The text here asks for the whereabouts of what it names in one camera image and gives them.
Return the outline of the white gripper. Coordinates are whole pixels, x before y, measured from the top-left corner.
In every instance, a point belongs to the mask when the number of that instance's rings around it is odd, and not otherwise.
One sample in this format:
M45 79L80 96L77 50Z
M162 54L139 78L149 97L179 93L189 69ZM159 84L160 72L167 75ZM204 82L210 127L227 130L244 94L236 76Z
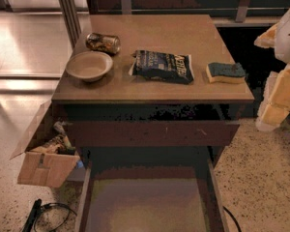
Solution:
M254 44L275 48L275 58L288 64L280 72L270 72L264 89L264 100L257 112L259 131L277 129L290 113L290 9L277 23L256 38Z

